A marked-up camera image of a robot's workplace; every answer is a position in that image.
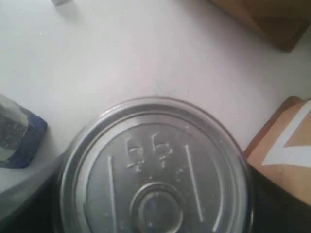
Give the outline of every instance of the can lid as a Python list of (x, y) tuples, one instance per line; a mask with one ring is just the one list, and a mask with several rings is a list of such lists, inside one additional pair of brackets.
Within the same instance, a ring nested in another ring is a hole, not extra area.
[(65, 232), (237, 233), (250, 225), (241, 151), (197, 107), (142, 98), (103, 113), (68, 150)]

